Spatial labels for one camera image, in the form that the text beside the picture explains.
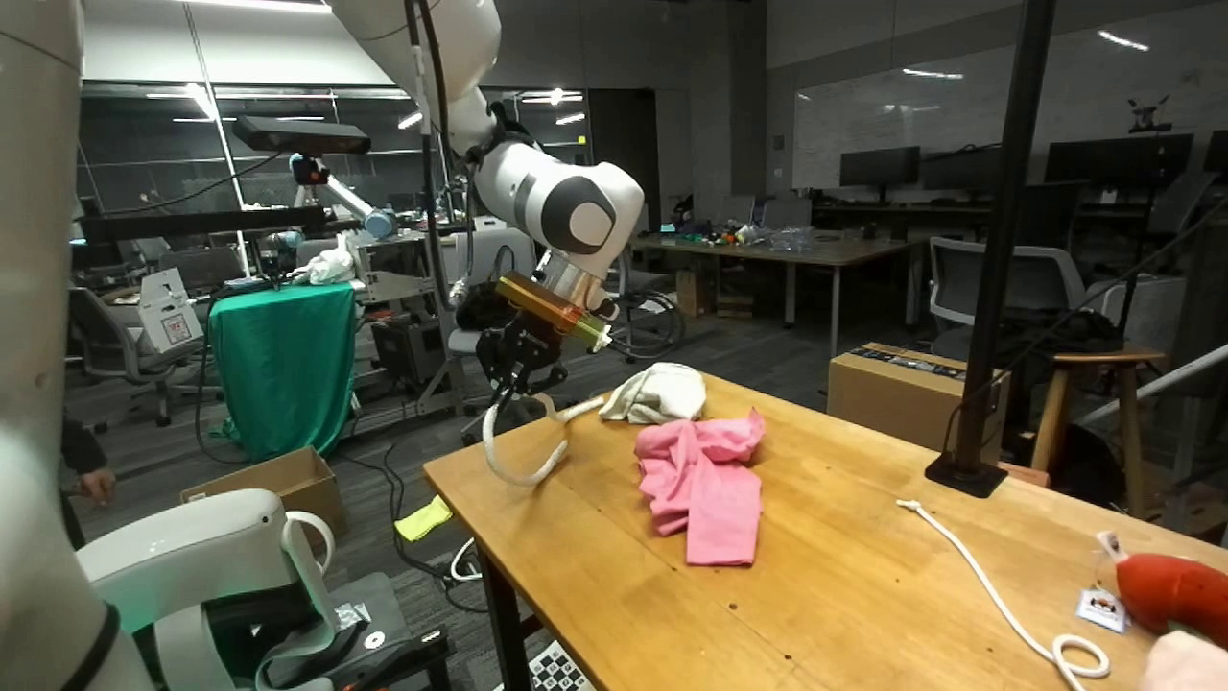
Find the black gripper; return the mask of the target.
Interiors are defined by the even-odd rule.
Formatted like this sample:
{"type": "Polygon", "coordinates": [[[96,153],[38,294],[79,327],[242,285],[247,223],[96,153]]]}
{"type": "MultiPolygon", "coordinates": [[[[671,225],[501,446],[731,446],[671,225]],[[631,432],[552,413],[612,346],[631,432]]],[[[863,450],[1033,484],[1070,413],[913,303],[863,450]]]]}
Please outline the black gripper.
{"type": "Polygon", "coordinates": [[[485,328],[476,360],[497,387],[510,392],[542,392],[566,380],[561,333],[534,313],[515,313],[505,327],[485,328]]]}

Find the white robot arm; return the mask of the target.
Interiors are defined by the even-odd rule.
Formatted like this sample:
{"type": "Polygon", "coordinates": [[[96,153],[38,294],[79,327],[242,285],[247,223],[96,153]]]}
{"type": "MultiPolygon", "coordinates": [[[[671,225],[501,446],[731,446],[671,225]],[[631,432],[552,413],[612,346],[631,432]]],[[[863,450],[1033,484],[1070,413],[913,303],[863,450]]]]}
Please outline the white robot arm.
{"type": "Polygon", "coordinates": [[[545,258],[490,292],[510,317],[485,327],[476,354],[501,387],[525,392],[552,372],[568,317],[607,303],[603,281],[631,248],[645,186],[612,162],[572,163],[505,115],[485,76],[505,49],[497,0],[329,0],[352,42],[420,98],[476,200],[530,232],[545,258]]]}

